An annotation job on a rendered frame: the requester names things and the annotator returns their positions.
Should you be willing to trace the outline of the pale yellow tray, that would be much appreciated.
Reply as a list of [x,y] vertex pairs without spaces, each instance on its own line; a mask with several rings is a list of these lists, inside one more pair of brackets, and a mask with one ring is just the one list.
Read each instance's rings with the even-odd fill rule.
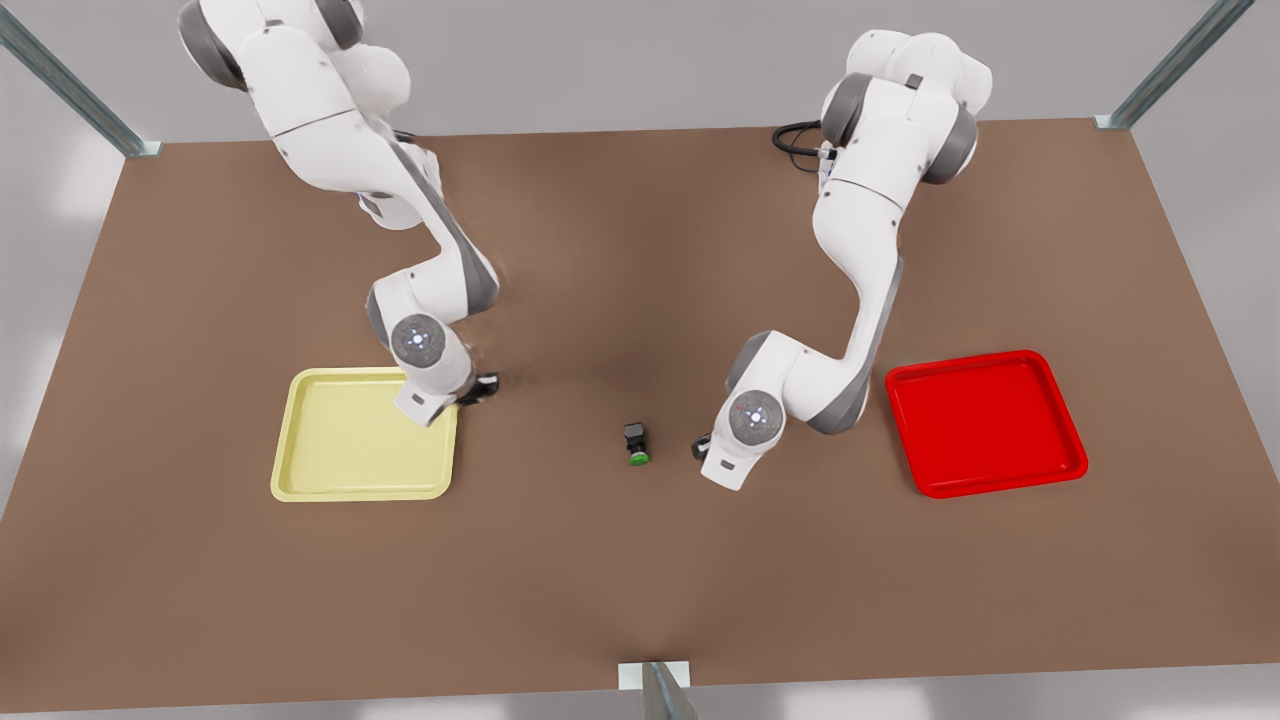
[[458,409],[421,427],[394,366],[314,368],[291,382],[271,470],[287,503],[433,500],[451,488]]

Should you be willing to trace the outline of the red tray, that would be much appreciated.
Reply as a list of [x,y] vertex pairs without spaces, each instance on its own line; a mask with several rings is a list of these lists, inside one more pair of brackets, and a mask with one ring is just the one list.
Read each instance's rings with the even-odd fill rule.
[[884,378],[915,487],[955,498],[1075,480],[1089,459],[1032,350],[896,366]]

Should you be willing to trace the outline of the silver frame post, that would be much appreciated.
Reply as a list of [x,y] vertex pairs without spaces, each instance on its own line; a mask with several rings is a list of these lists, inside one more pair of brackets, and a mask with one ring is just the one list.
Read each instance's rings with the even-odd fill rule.
[[617,666],[618,688],[643,693],[643,720],[700,720],[687,689],[689,661],[643,661]]
[[124,158],[156,158],[159,141],[141,138],[0,3],[0,46]]
[[1254,5],[1256,0],[1215,0],[1161,61],[1108,114],[1092,117],[1096,129],[1130,131],[1156,102]]

